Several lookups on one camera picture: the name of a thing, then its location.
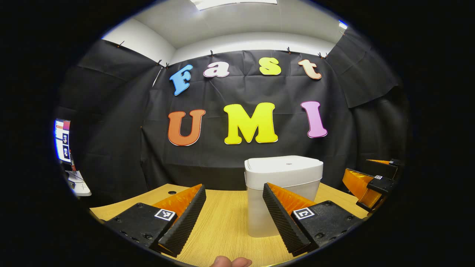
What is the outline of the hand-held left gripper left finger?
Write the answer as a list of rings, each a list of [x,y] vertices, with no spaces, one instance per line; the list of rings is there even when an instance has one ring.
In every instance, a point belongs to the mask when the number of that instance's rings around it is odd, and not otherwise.
[[[105,226],[141,247],[177,257],[183,250],[206,201],[197,184],[153,205],[138,202],[105,221]]]

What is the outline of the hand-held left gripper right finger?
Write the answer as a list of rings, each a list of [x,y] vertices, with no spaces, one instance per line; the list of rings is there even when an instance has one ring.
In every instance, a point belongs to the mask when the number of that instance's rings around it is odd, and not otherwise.
[[[264,184],[262,198],[293,256],[334,243],[364,222],[332,201],[316,203],[271,183]]]

